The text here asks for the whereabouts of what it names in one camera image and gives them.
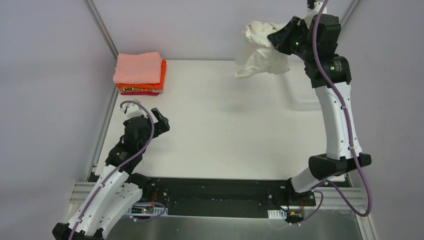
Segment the cream white t shirt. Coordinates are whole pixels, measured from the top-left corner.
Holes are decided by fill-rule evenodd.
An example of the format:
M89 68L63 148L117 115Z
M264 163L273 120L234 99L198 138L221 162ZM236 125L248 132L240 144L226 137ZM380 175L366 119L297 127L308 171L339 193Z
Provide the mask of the cream white t shirt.
M276 33L284 23L252 21L246 25L243 50L236 60L241 68L234 74L237 78L248 78L256 74L281 75L290 70L288 55L275 50L268 35Z

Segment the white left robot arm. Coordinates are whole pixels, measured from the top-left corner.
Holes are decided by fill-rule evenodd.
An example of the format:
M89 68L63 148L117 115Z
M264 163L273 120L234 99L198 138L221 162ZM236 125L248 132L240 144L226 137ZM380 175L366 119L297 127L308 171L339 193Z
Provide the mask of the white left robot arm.
M94 187L76 213L52 230L56 240L105 240L112 228L136 202L152 198L151 179L135 173L151 140L170 130L169 120L157 108L147 113L129 104L124 133L109 151Z

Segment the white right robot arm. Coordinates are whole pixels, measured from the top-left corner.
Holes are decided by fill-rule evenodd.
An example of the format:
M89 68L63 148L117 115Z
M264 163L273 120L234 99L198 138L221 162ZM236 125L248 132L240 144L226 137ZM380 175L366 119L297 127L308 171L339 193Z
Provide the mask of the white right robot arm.
M310 24L293 16L267 37L278 52L296 55L304 62L326 134L326 152L309 157L307 168L287 180L282 193L290 205L306 199L320 182L372 163L371 156L362 151L349 112L352 77L348 60L336 53L340 32L339 18L322 14L320 19L313 16Z

